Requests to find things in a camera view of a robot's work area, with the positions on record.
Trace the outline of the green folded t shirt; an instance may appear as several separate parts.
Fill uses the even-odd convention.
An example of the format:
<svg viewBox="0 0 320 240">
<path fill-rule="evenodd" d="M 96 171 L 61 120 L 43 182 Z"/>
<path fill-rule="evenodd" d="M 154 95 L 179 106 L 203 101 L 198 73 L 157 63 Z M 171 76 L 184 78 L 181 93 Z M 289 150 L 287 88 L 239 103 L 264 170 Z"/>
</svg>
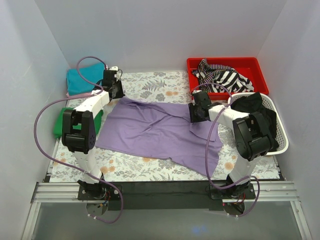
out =
<svg viewBox="0 0 320 240">
<path fill-rule="evenodd" d="M 64 107 L 61 109 L 59 116 L 57 117 L 53 127 L 53 136 L 55 139 L 58 139 L 62 136 L 63 113 L 66 110 L 72 110 L 72 109 L 73 109 L 72 107 Z M 98 134 L 101 129 L 103 114 L 104 114 L 104 111 L 100 110 L 99 113 L 94 118 L 94 127 L 95 127 L 96 134 Z"/>
</svg>

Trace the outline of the floral patterned table cloth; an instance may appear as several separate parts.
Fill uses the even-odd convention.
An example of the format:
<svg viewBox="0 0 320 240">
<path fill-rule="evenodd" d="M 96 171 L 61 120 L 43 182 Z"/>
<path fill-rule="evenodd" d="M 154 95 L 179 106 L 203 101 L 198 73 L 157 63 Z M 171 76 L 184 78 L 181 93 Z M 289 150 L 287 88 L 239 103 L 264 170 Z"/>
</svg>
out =
<svg viewBox="0 0 320 240">
<path fill-rule="evenodd" d="M 188 74 L 174 72 L 124 73 L 121 77 L 125 95 L 143 102 L 187 104 L 190 102 Z M 237 153 L 231 139 L 231 130 L 220 125 L 218 135 L 223 143 L 213 180 L 225 180 L 233 169 Z M 94 149 L 97 166 L 108 182 L 142 181 L 201 181 L 206 177 L 172 162 L 170 159 L 138 157 L 101 148 Z M 56 143 L 53 162 L 47 174 L 51 183 L 72 183 L 83 177 L 76 169 L 63 163 L 76 165 L 76 159 L 61 141 Z"/>
</svg>

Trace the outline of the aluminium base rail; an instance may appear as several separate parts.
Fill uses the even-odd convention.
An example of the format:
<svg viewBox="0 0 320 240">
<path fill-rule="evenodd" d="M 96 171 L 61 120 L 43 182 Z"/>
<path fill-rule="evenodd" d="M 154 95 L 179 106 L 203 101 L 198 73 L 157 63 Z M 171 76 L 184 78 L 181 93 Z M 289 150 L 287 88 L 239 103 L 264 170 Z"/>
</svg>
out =
<svg viewBox="0 0 320 240">
<path fill-rule="evenodd" d="M 207 181 L 118 182 L 92 197 L 75 182 L 38 183 L 24 240 L 310 240 L 295 185 L 253 182 L 240 200 Z"/>
</svg>

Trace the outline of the black white striped shirt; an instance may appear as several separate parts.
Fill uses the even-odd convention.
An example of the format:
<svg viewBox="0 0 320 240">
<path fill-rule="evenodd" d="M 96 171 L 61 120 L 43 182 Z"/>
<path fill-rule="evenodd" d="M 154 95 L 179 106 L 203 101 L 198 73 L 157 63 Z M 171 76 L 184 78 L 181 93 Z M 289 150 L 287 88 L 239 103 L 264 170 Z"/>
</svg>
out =
<svg viewBox="0 0 320 240">
<path fill-rule="evenodd" d="M 209 64 L 204 58 L 197 69 L 191 71 L 198 84 L 216 83 L 225 87 L 230 93 L 254 92 L 255 88 L 249 78 L 234 68 L 222 64 Z"/>
</svg>

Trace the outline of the red plastic bin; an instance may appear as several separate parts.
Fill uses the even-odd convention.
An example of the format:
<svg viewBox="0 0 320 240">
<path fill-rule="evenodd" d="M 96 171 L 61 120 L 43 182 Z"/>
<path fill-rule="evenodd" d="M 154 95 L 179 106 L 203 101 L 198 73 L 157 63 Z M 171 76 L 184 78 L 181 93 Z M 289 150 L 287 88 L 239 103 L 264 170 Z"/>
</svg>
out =
<svg viewBox="0 0 320 240">
<path fill-rule="evenodd" d="M 202 90 L 211 100 L 227 100 L 229 93 L 269 94 L 255 57 L 208 57 L 186 60 L 190 90 Z"/>
</svg>

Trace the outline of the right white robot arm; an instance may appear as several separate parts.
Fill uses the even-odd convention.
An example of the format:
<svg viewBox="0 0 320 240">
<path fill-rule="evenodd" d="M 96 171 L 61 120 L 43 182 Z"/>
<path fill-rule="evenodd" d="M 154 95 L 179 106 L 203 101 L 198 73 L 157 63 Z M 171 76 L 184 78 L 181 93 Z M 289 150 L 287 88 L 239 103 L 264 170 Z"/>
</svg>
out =
<svg viewBox="0 0 320 240">
<path fill-rule="evenodd" d="M 259 112 L 246 113 L 231 108 L 233 97 L 229 96 L 227 105 L 212 103 L 207 92 L 194 90 L 193 102 L 188 105 L 192 123 L 211 121 L 206 147 L 205 172 L 209 183 L 218 190 L 226 190 L 227 195 L 237 199 L 245 192 L 250 183 L 252 172 L 258 161 L 274 147 L 274 140 L 264 116 Z M 213 127 L 218 123 L 233 131 L 238 157 L 233 170 L 228 174 L 226 186 L 218 186 L 211 180 L 209 173 L 209 141 Z"/>
</svg>

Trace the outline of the lilac purple t shirt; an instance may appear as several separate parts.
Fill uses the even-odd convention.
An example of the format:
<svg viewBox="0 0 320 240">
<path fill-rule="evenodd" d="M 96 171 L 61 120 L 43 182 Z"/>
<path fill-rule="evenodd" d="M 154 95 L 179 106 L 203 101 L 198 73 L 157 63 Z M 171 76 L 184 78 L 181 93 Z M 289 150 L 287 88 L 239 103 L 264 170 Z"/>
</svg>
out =
<svg viewBox="0 0 320 240">
<path fill-rule="evenodd" d="M 107 115 L 97 148 L 128 155 L 171 159 L 206 175 L 205 150 L 211 121 L 192 123 L 187 104 L 142 102 L 121 98 Z M 208 145 L 208 170 L 213 174 L 223 144 L 215 124 Z"/>
</svg>

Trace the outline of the black garment in basket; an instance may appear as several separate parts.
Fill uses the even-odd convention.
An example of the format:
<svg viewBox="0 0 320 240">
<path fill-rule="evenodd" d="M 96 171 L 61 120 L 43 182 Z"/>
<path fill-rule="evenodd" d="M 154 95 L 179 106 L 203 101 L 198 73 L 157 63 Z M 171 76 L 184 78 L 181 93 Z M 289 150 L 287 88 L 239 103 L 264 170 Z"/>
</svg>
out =
<svg viewBox="0 0 320 240">
<path fill-rule="evenodd" d="M 258 112 L 263 115 L 270 134 L 273 138 L 273 148 L 271 152 L 275 152 L 279 147 L 279 143 L 276 140 L 277 137 L 277 114 L 274 110 L 268 109 L 263 105 L 263 99 L 259 92 L 250 94 L 248 96 L 242 96 L 234 100 L 231 104 L 233 110 L 243 113 L 255 113 Z"/>
</svg>

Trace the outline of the pink folded t shirt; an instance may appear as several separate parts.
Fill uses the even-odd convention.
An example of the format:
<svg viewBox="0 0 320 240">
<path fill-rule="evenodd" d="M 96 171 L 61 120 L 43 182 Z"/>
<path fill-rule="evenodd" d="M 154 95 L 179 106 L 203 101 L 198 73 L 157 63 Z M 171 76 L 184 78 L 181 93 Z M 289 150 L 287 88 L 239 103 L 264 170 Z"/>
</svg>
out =
<svg viewBox="0 0 320 240">
<path fill-rule="evenodd" d="M 66 93 L 66 96 L 68 98 L 87 98 L 91 95 L 92 93 L 91 92 L 85 92 L 85 93 L 79 93 L 79 94 L 74 94 L 74 95 L 71 95 L 69 94 L 69 92 Z"/>
</svg>

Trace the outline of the white perforated laundry basket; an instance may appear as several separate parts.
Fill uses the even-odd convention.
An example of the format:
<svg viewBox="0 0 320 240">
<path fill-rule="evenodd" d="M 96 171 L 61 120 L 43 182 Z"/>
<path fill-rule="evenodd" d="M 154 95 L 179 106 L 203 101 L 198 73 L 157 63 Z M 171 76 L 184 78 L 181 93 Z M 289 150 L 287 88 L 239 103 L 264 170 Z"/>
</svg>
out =
<svg viewBox="0 0 320 240">
<path fill-rule="evenodd" d="M 249 96 L 254 94 L 253 92 L 235 93 L 231 98 L 228 99 L 228 103 L 231 104 L 233 101 L 239 99 L 242 96 Z M 245 158 L 252 159 L 258 155 L 271 156 L 279 155 L 284 153 L 288 147 L 288 137 L 283 127 L 282 121 L 278 115 L 275 104 L 267 95 L 260 93 L 262 97 L 262 104 L 275 111 L 277 115 L 276 119 L 276 141 L 279 147 L 276 151 L 271 152 L 270 150 L 274 147 L 273 137 L 267 126 L 267 122 L 263 115 L 259 112 L 247 113 L 248 116 L 240 116 L 235 120 L 231 121 L 231 125 L 234 130 L 235 143 L 238 152 Z"/>
</svg>

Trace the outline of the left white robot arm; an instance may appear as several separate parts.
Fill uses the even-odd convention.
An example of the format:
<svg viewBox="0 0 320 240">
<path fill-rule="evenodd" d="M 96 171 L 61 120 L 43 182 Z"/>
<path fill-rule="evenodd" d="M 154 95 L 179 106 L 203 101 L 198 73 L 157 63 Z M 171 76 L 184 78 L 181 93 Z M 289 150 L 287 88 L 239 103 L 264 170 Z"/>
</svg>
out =
<svg viewBox="0 0 320 240">
<path fill-rule="evenodd" d="M 122 71 L 113 66 L 103 71 L 100 89 L 74 109 L 67 109 L 62 115 L 61 141 L 75 157 L 79 168 L 84 170 L 82 181 L 92 184 L 89 194 L 95 200 L 106 196 L 106 187 L 99 183 L 102 172 L 97 165 L 93 148 L 97 133 L 94 118 L 113 99 L 125 96 L 121 82 Z"/>
</svg>

